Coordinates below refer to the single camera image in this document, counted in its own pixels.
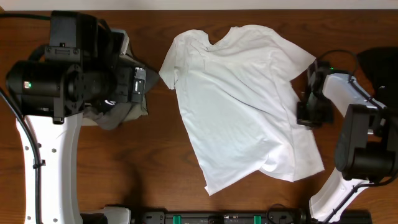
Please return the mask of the white t-shirt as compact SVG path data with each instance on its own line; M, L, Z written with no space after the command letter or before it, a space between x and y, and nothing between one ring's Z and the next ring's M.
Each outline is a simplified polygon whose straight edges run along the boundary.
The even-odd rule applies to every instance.
M232 27L215 44L202 30L174 38L159 73L176 92L208 194L255 171L294 182L324 169L291 84L314 61L259 25Z

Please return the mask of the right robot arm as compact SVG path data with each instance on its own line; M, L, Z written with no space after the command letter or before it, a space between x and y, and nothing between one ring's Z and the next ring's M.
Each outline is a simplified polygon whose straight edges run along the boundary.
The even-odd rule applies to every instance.
M365 189L397 179L397 112L372 98L352 72L315 60L307 68L297 123L313 129L332 123L333 108L344 121L334 152L335 168L310 199L309 212L318 223L338 223Z

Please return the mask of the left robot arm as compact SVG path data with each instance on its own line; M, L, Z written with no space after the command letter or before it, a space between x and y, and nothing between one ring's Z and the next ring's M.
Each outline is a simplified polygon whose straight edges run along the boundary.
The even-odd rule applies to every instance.
M84 111L140 104L147 69L124 30L79 12L53 11L50 37L14 64L1 96L16 116L24 151L26 223L131 223L131 211L81 212L76 155Z

